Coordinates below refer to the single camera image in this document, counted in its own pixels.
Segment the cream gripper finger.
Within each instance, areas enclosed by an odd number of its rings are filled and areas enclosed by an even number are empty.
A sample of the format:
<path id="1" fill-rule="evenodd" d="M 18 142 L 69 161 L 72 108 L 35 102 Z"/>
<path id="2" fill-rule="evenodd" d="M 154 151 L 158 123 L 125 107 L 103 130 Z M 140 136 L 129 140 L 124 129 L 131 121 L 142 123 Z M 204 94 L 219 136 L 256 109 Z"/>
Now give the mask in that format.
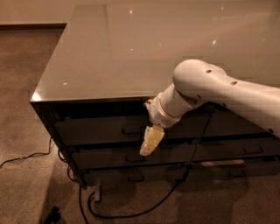
<path id="1" fill-rule="evenodd" d="M 144 132 L 140 155 L 149 156 L 158 147 L 164 135 L 165 131 L 161 127 L 157 125 L 153 125 L 152 127 L 147 126 Z"/>

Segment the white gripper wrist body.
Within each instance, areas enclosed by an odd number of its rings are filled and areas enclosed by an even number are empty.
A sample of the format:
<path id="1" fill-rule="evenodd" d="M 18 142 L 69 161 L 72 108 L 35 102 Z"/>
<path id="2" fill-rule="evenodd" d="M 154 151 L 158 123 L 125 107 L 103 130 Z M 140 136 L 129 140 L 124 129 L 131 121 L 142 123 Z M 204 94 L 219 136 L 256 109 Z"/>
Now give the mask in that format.
<path id="1" fill-rule="evenodd" d="M 150 121 L 163 129 L 169 129 L 174 124 L 178 123 L 180 118 L 173 117 L 164 111 L 160 99 L 161 94 L 158 94 L 154 99 L 149 99 L 145 103 L 145 107 L 149 112 Z"/>

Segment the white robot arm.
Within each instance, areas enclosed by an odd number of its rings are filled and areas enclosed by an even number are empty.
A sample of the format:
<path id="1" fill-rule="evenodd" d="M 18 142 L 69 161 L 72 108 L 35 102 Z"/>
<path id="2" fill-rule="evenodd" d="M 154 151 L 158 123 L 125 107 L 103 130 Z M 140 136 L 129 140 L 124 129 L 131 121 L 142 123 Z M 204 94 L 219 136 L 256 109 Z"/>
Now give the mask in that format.
<path id="1" fill-rule="evenodd" d="M 172 84 L 145 103 L 152 125 L 145 129 L 140 154 L 149 156 L 166 129 L 206 102 L 220 104 L 280 137 L 279 88 L 237 80 L 218 66 L 187 59 L 176 66 Z"/>

